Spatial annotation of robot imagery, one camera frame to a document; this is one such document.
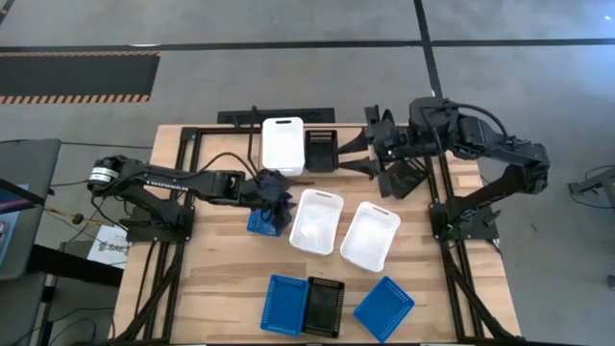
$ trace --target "white container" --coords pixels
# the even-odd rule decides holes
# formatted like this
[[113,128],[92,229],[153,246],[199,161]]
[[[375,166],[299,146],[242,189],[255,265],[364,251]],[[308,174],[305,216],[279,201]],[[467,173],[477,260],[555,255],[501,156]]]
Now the white container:
[[361,203],[342,242],[342,257],[363,269],[382,271],[401,223],[397,214],[369,202]]
[[270,118],[262,123],[262,165],[287,177],[301,175],[306,164],[304,121],[299,117]]
[[344,200],[338,195],[311,188],[304,190],[290,232],[290,244],[318,255],[333,252],[342,207]]

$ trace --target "computer monitor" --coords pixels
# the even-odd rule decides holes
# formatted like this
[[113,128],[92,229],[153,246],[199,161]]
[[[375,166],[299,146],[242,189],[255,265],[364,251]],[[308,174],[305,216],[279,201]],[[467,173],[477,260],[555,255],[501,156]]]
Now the computer monitor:
[[44,198],[35,195],[26,188],[0,178],[0,214],[45,205]]

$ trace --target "paper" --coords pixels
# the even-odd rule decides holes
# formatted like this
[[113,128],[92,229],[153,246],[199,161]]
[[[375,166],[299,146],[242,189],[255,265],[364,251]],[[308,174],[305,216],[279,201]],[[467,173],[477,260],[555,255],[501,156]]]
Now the paper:
[[128,258],[126,231],[119,227],[101,226],[96,238],[98,240],[89,249],[87,259],[124,269]]

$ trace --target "wooden table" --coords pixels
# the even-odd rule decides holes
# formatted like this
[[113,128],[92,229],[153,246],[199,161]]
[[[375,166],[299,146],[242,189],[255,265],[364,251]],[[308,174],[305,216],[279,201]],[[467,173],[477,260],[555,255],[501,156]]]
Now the wooden table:
[[[339,145],[354,138],[360,124],[306,125],[307,129],[331,129],[338,133]],[[174,167],[180,140],[181,125],[159,127],[152,164]],[[205,136],[201,150],[202,165],[223,151],[232,151],[245,158],[247,135]],[[260,162],[259,137],[255,136],[254,162]],[[362,158],[367,153],[342,156],[340,161]],[[185,167],[190,159],[187,155]],[[448,157],[455,194],[466,195],[481,187],[475,161]],[[441,183],[437,160],[440,196],[446,196]],[[225,157],[211,169],[242,169],[233,158]],[[404,200],[382,199],[376,182],[366,176],[340,169],[333,173],[307,174],[302,180],[315,182],[314,188],[330,191],[344,198],[344,209],[337,227],[334,251],[321,257],[302,252],[288,242],[290,226],[279,237],[254,235],[246,231],[249,210],[196,203],[196,222],[192,239],[187,243],[184,266],[175,310],[172,342],[177,343],[240,343],[240,342],[377,342],[353,317],[353,310],[374,285],[387,275],[415,301],[416,306],[388,339],[389,342],[451,341],[455,330],[446,287],[440,250],[431,236],[427,205],[431,201],[427,182],[412,191]],[[302,187],[292,187],[295,201]],[[160,197],[168,191],[160,190]],[[402,219],[381,273],[362,270],[344,260],[339,247],[350,222],[363,202],[369,201],[396,212]],[[511,333],[519,326],[510,298],[502,259],[483,240],[466,241],[476,291],[496,318]],[[115,308],[115,324],[122,332],[133,319],[136,296],[149,250],[149,243],[134,244]],[[142,303],[149,296],[154,276],[156,254],[144,289]],[[264,297],[272,274],[306,279],[308,276],[338,280],[346,284],[344,309],[338,339],[303,334],[294,338],[260,329]],[[459,291],[465,330],[472,334],[471,319],[463,293]],[[154,336],[160,336],[166,298],[162,297]]]

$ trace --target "gray floor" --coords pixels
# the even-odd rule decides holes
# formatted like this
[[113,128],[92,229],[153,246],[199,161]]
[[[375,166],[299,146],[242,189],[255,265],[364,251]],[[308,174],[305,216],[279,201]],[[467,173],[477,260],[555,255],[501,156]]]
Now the gray floor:
[[[424,2],[432,39],[615,37],[610,1]],[[412,1],[16,0],[0,27],[0,46],[374,38],[420,38]],[[612,210],[573,203],[566,183],[613,162],[615,47],[434,54],[446,96],[491,110],[511,133],[544,143],[551,156],[548,190],[499,204],[504,264],[524,336],[611,345],[615,292],[605,275],[615,274],[615,218]],[[357,122],[363,107],[378,103],[402,122],[412,98],[430,94],[421,48],[164,52],[151,102],[3,105],[0,138],[150,145],[159,124],[211,123],[217,111],[252,105],[335,107],[339,122]],[[94,160],[119,153],[150,154],[63,146],[56,181],[82,180]],[[485,160],[480,167],[487,179],[503,168]],[[604,203],[601,196],[585,201]],[[92,212],[83,186],[59,189],[50,204]],[[120,206],[108,209],[121,216]],[[74,234],[45,218],[37,242],[56,246]]]

